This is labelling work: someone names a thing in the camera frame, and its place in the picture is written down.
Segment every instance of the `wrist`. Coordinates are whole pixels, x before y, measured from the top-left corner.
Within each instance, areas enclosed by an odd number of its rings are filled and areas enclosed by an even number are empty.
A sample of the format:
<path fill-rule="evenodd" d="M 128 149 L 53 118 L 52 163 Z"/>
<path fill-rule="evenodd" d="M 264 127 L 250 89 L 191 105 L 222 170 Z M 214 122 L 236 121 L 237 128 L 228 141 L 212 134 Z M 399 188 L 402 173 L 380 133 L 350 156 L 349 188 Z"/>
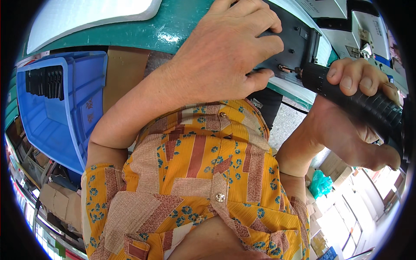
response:
<path fill-rule="evenodd" d="M 151 103 L 149 105 L 161 105 L 163 113 L 196 103 L 186 91 L 187 78 L 176 70 L 177 66 L 170 63 L 171 61 L 154 70 L 140 86 L 143 96 Z"/>
<path fill-rule="evenodd" d="M 311 160 L 325 147 L 317 141 L 316 133 L 314 115 L 308 114 L 276 154 L 282 173 L 305 176 Z"/>

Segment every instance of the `hand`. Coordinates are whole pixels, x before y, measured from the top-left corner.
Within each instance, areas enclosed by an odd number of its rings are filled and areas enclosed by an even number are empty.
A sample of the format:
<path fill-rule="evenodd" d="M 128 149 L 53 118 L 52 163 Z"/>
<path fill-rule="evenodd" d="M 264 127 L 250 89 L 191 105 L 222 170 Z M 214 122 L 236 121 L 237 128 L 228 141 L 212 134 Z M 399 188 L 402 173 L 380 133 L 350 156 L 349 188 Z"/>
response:
<path fill-rule="evenodd" d="M 175 57 L 166 64 L 172 94 L 188 103 L 242 99 L 264 89 L 273 71 L 246 76 L 259 63 L 283 51 L 276 13 L 261 0 L 216 0 Z"/>
<path fill-rule="evenodd" d="M 367 96 L 382 90 L 389 99 L 400 105 L 397 88 L 389 83 L 384 73 L 365 59 L 352 61 L 345 58 L 333 62 L 327 80 L 333 85 L 339 84 L 347 96 L 354 95 L 358 88 Z M 318 95 L 307 117 L 312 118 L 310 126 L 315 142 L 332 150 L 348 165 L 373 171 L 386 165 L 394 169 L 400 167 L 400 156 L 393 147 L 371 144 L 379 139 L 374 131 L 331 101 Z"/>

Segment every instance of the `green plastic bag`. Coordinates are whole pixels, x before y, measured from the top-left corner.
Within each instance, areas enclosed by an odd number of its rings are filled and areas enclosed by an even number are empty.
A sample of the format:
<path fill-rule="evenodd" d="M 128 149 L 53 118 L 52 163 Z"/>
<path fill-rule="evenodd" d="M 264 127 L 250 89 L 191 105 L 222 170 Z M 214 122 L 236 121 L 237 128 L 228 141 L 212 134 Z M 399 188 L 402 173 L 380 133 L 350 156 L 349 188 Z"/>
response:
<path fill-rule="evenodd" d="M 316 170 L 313 173 L 312 182 L 309 185 L 309 191 L 312 193 L 315 199 L 324 194 L 330 193 L 332 191 L 331 177 L 325 177 L 321 170 Z"/>

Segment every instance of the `terrazzo floor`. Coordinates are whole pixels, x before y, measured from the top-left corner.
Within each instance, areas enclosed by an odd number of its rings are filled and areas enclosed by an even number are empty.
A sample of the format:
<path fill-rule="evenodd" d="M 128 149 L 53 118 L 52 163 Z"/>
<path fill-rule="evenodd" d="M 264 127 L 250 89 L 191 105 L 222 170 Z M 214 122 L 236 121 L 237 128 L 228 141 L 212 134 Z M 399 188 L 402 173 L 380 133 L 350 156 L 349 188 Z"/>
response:
<path fill-rule="evenodd" d="M 298 105 L 296 102 L 286 97 L 283 97 L 283 102 L 306 111 L 304 107 Z M 278 150 L 282 146 L 283 142 L 293 133 L 293 131 L 300 125 L 305 117 L 306 114 L 298 112 L 293 108 L 286 106 L 285 104 L 281 104 L 279 111 L 277 112 L 277 116 L 273 122 L 273 128 L 270 131 L 270 146 Z M 330 152 L 331 151 L 328 148 L 324 148 L 312 159 L 310 166 L 313 168 L 318 168 Z"/>

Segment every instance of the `drill bit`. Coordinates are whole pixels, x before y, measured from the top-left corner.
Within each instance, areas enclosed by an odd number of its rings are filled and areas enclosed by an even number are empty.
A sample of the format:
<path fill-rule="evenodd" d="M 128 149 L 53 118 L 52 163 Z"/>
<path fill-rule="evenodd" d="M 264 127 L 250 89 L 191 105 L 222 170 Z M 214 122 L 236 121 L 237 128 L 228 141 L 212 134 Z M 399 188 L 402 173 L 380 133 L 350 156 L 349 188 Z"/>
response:
<path fill-rule="evenodd" d="M 296 73 L 296 74 L 300 73 L 300 68 L 299 67 L 296 67 L 295 69 L 291 69 L 291 68 L 288 68 L 286 66 L 283 66 L 283 65 L 279 64 L 278 68 L 281 71 L 288 72 L 288 73 Z"/>

